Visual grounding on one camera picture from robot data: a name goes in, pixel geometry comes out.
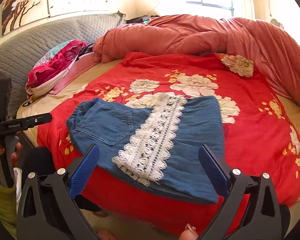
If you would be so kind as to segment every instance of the pink comforter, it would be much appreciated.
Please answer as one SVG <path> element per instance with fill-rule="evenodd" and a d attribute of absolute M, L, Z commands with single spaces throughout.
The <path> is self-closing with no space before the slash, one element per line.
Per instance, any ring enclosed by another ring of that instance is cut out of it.
<path fill-rule="evenodd" d="M 253 60 L 274 91 L 300 106 L 300 46 L 284 30 L 261 20 L 162 16 L 148 24 L 109 30 L 94 44 L 94 60 L 122 59 L 130 51 L 162 54 L 221 52 Z"/>

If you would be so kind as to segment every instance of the silver screw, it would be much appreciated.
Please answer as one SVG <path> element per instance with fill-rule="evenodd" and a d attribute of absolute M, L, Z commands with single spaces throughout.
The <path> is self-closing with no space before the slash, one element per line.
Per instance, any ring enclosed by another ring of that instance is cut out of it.
<path fill-rule="evenodd" d="M 268 173 L 264 172 L 264 173 L 262 174 L 262 177 L 264 177 L 265 179 L 269 179 L 269 178 L 270 178 L 270 175 L 269 175 Z"/>
<path fill-rule="evenodd" d="M 34 172 L 30 172 L 29 175 L 28 175 L 28 178 L 32 179 L 32 178 L 34 178 L 34 176 L 35 176 L 35 173 Z"/>
<path fill-rule="evenodd" d="M 57 173 L 58 173 L 59 175 L 65 174 L 65 173 L 66 173 L 66 169 L 65 169 L 65 168 L 60 168 L 60 169 L 57 171 Z"/>
<path fill-rule="evenodd" d="M 240 171 L 239 169 L 233 169 L 233 170 L 232 170 L 232 173 L 233 173 L 234 175 L 240 175 L 240 174 L 241 174 L 241 171 Z"/>

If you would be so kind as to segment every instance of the black pants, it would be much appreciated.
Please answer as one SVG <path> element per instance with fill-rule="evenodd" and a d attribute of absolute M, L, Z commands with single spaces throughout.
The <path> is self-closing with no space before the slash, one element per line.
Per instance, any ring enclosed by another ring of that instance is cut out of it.
<path fill-rule="evenodd" d="M 52 154 L 45 147 L 37 147 L 31 150 L 22 165 L 21 185 L 26 182 L 26 178 L 30 172 L 37 173 L 38 176 L 53 174 L 56 172 L 54 168 Z M 90 200 L 78 195 L 74 201 L 80 209 L 85 209 L 92 212 L 98 212 L 101 209 Z"/>

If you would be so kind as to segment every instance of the green sleeve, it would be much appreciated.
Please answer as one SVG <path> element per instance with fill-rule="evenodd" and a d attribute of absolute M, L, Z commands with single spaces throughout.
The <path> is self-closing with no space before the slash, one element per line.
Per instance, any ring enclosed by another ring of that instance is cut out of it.
<path fill-rule="evenodd" d="M 0 185 L 0 221 L 9 233 L 16 238 L 16 187 L 5 188 Z"/>

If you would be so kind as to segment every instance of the white lace trim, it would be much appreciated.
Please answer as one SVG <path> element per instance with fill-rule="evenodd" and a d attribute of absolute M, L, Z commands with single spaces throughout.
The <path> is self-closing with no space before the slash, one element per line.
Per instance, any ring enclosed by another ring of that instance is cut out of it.
<path fill-rule="evenodd" d="M 169 150 L 173 148 L 172 140 L 176 137 L 179 117 L 186 103 L 183 97 L 162 93 L 145 123 L 112 161 L 147 187 L 150 181 L 162 179 L 161 170 L 167 167 L 165 160 L 170 158 Z"/>

